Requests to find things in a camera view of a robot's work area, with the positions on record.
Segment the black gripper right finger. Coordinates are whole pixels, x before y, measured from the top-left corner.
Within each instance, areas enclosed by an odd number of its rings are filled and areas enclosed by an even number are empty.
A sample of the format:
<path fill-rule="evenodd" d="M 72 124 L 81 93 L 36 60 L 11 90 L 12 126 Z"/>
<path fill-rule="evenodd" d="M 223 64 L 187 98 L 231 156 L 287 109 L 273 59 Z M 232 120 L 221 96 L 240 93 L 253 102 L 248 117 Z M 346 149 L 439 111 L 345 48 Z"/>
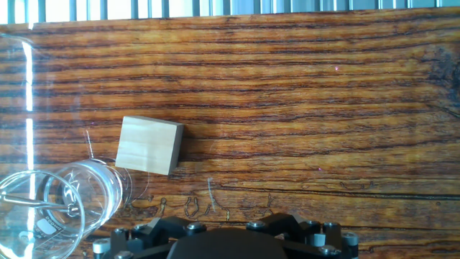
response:
<path fill-rule="evenodd" d="M 268 249 L 284 258 L 358 259 L 359 236 L 344 232 L 339 223 L 307 220 L 293 214 L 277 213 L 247 222 L 246 230 L 266 237 Z"/>

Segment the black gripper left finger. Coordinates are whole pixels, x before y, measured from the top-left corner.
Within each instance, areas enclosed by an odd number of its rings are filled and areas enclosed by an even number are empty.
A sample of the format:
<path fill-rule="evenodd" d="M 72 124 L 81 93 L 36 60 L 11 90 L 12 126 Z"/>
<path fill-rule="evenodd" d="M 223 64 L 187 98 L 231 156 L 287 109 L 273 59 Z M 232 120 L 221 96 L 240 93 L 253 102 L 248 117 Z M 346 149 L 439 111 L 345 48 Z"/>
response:
<path fill-rule="evenodd" d="M 109 238 L 94 241 L 93 257 L 166 258 L 174 242 L 206 230 L 207 226 L 199 221 L 180 217 L 157 217 L 148 224 L 138 224 L 130 230 L 116 228 Z"/>

